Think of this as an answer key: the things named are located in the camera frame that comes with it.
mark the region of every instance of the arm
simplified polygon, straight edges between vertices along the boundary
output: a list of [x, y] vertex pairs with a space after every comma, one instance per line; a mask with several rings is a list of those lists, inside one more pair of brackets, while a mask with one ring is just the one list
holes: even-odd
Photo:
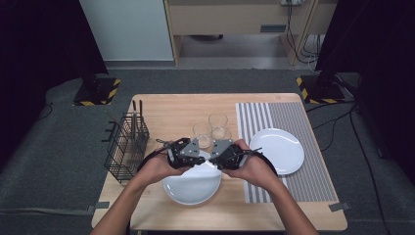
[[[235, 143], [243, 150], [249, 149], [244, 140], [238, 140]], [[288, 234], [318, 234], [288, 189], [262, 159], [248, 156], [241, 168], [237, 170], [223, 169], [222, 171], [231, 177], [245, 179], [251, 184], [265, 189], [280, 214]]]
[[124, 234], [128, 221], [146, 187], [167, 176], [180, 175], [187, 169], [189, 167], [172, 168], [164, 155], [158, 155], [150, 159], [128, 182], [91, 234]]

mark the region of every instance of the dark curtain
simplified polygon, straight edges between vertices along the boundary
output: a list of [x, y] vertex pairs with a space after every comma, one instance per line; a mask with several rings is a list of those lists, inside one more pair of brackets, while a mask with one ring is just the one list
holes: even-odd
[[415, 184], [414, 15], [414, 0], [339, 0], [316, 69], [360, 73], [356, 100], [379, 153]]
[[0, 166], [36, 121], [48, 89], [96, 73], [108, 72], [78, 0], [0, 0]]

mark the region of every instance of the drinking glass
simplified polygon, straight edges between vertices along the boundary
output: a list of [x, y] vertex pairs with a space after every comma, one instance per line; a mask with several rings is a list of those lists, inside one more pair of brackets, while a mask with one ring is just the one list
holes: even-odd
[[208, 148], [211, 144], [211, 126], [207, 121], [199, 121], [193, 126], [193, 133], [199, 140], [199, 148]]
[[231, 132], [226, 127], [226, 124], [228, 123], [228, 116], [226, 114], [211, 114], [208, 118], [208, 122], [211, 125], [211, 136], [214, 140], [230, 139], [232, 137]]

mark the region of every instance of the chopstick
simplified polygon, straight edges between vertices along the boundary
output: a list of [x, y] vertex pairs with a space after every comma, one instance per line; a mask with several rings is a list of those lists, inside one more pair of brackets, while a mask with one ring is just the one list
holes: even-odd
[[133, 107], [133, 112], [132, 112], [132, 120], [131, 120], [131, 139], [135, 139], [135, 127], [137, 126], [137, 108], [135, 106], [135, 100], [132, 100], [132, 107]]
[[140, 105], [140, 131], [142, 131], [143, 129], [143, 101], [140, 100], [139, 101], [139, 105]]

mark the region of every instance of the yellow and black tape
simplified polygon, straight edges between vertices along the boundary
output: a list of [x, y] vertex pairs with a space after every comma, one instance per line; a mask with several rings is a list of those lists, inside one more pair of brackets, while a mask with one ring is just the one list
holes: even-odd
[[297, 78], [297, 85], [300, 88], [302, 99], [306, 104], [335, 104], [342, 103], [345, 101], [344, 99], [311, 99], [308, 96], [307, 89], [305, 88], [301, 77]]
[[111, 84], [111, 87], [108, 91], [108, 96], [107, 96], [108, 98], [105, 100], [93, 101], [93, 100], [85, 99], [85, 100], [73, 101], [73, 104], [75, 106], [108, 105], [113, 100], [114, 95], [116, 94], [116, 91], [118, 90], [118, 86], [120, 82], [121, 82], [121, 79], [114, 79], [114, 83]]

